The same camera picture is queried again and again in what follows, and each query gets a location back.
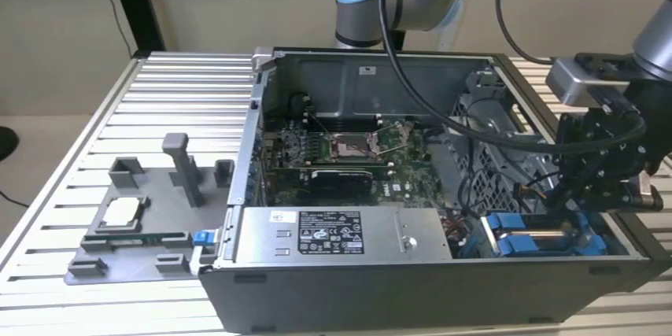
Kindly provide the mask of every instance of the wall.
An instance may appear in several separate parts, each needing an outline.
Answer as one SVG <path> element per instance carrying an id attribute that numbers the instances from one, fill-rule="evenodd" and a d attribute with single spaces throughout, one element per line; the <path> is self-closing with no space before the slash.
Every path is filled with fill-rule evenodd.
<path id="1" fill-rule="evenodd" d="M 92 113 L 128 63 L 109 1 L 0 0 L 0 56 L 0 115 Z"/>
<path id="2" fill-rule="evenodd" d="M 333 45 L 333 0 L 152 0 L 169 48 L 248 52 L 256 46 Z M 436 34 L 408 34 L 433 50 Z"/>
<path id="3" fill-rule="evenodd" d="M 532 55 L 627 53 L 663 0 L 501 0 L 507 26 Z M 468 0 L 453 49 L 513 54 L 495 18 L 495 0 Z"/>

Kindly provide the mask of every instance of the metal slotted table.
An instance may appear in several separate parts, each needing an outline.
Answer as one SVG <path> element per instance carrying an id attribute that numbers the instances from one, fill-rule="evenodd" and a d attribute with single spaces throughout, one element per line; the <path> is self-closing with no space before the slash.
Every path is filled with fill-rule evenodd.
<path id="1" fill-rule="evenodd" d="M 547 67 L 513 63 L 556 114 L 583 111 L 557 102 L 544 84 Z M 153 53 L 129 63 L 0 249 L 0 334 L 228 334 L 196 279 L 67 286 L 63 275 L 111 183 L 115 157 L 171 166 L 161 139 L 183 131 L 199 165 L 235 160 L 252 78 L 249 55 Z M 640 218 L 672 252 L 671 173 L 665 160 L 652 180 L 671 208 Z M 668 335 L 672 271 L 636 292 L 597 299 L 560 325 L 365 334 Z"/>

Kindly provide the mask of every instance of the warning label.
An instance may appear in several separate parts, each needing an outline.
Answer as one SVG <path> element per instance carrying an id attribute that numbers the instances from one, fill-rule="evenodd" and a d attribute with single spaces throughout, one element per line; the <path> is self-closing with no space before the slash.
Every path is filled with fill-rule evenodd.
<path id="1" fill-rule="evenodd" d="M 359 212 L 299 212 L 299 252 L 304 255 L 363 254 Z"/>

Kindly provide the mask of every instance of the motherboard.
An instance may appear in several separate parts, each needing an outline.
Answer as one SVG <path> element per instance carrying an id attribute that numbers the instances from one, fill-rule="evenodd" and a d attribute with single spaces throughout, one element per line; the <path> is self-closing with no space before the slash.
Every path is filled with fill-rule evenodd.
<path id="1" fill-rule="evenodd" d="M 287 120 L 264 134 L 271 206 L 441 209 L 441 182 L 412 118 Z"/>

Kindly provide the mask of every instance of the black cable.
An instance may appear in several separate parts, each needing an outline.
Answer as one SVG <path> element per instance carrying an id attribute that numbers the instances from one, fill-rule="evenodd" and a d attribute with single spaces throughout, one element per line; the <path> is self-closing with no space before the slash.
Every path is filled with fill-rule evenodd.
<path id="1" fill-rule="evenodd" d="M 412 86 L 408 80 L 407 74 L 399 64 L 397 52 L 393 49 L 389 36 L 389 23 L 388 23 L 388 13 L 385 12 L 385 0 L 377 0 L 377 17 L 380 19 L 380 28 L 383 32 L 384 49 L 388 53 L 389 63 L 393 67 L 393 71 L 397 75 L 397 79 L 401 85 L 411 95 L 413 101 L 441 121 L 445 125 L 459 133 L 465 136 L 475 138 L 477 141 L 489 143 L 497 147 L 505 147 L 508 149 L 521 150 L 531 153 L 549 153 L 549 154 L 571 154 L 571 153 L 591 153 L 607 149 L 612 146 L 619 146 L 628 142 L 633 138 L 639 138 L 645 132 L 645 123 L 641 117 L 637 116 L 636 125 L 629 131 L 623 135 L 617 135 L 613 138 L 600 139 L 589 142 L 573 142 L 563 144 L 543 144 L 543 143 L 529 143 L 521 142 L 512 138 L 503 138 L 491 133 L 472 130 L 469 127 L 456 122 L 449 116 L 444 116 L 441 112 L 433 108 L 432 104 L 424 99 L 424 97 L 417 92 L 416 88 Z"/>
<path id="2" fill-rule="evenodd" d="M 557 174 L 560 174 L 560 171 L 548 172 L 545 175 L 541 175 L 536 179 L 531 180 L 531 182 L 527 183 L 525 186 L 527 187 L 532 187 L 532 185 L 540 183 L 541 181 L 544 181 L 545 179 L 548 179 L 549 177 L 552 177 L 552 176 L 555 176 Z"/>
<path id="3" fill-rule="evenodd" d="M 17 201 L 17 200 L 12 200 L 5 194 L 4 192 L 0 190 L 0 196 L 3 196 L 3 198 L 5 200 L 8 200 L 9 202 L 12 202 L 13 204 L 19 205 L 19 206 L 23 206 L 24 208 L 29 208 L 31 205 L 28 204 L 24 204 L 23 202 Z"/>
<path id="4" fill-rule="evenodd" d="M 119 22 L 119 14 L 116 13 L 115 1 L 109 0 L 109 4 L 112 5 L 112 13 L 115 14 L 116 29 L 119 29 L 119 34 L 121 35 L 121 38 L 124 39 L 125 51 L 128 51 L 128 57 L 132 58 L 133 53 L 131 52 L 131 45 L 128 44 L 127 35 L 124 34 L 124 31 L 121 29 L 121 23 Z"/>
<path id="5" fill-rule="evenodd" d="M 501 15 L 501 0 L 495 0 L 495 13 L 496 13 L 496 22 L 500 24 L 501 33 L 504 34 L 504 38 L 507 39 L 508 44 L 512 46 L 516 53 L 525 58 L 529 62 L 537 63 L 539 65 L 552 65 L 553 61 L 551 59 L 540 59 L 525 53 L 523 49 L 513 41 L 512 34 L 508 32 L 507 24 L 504 23 L 504 16 Z"/>

